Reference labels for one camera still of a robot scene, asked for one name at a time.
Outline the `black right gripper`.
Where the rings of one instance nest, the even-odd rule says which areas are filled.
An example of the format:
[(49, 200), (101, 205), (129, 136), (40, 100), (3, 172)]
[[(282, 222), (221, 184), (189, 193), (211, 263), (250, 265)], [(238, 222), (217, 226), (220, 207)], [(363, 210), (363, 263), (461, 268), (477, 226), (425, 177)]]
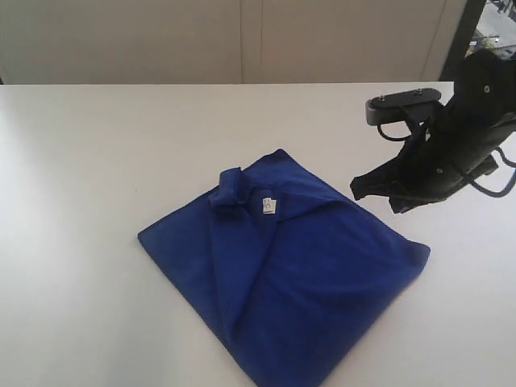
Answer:
[(410, 138), (397, 159), (352, 179), (355, 200), (389, 198), (394, 214), (442, 202), (479, 177), (493, 173), (498, 127), (407, 122)]

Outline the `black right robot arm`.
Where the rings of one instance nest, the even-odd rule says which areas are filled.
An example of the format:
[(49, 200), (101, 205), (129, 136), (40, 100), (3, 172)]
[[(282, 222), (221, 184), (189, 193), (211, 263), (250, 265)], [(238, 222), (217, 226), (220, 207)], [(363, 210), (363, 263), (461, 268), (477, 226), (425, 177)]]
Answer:
[(515, 186), (492, 191), (477, 179), (493, 173), (493, 158), (515, 132), (515, 61), (487, 49), (467, 56), (446, 104), (432, 88), (386, 94), (366, 102), (368, 125), (405, 123), (400, 152), (383, 165), (354, 177), (356, 200), (386, 197), (395, 214), (443, 202), (470, 185), (491, 198), (505, 197)]

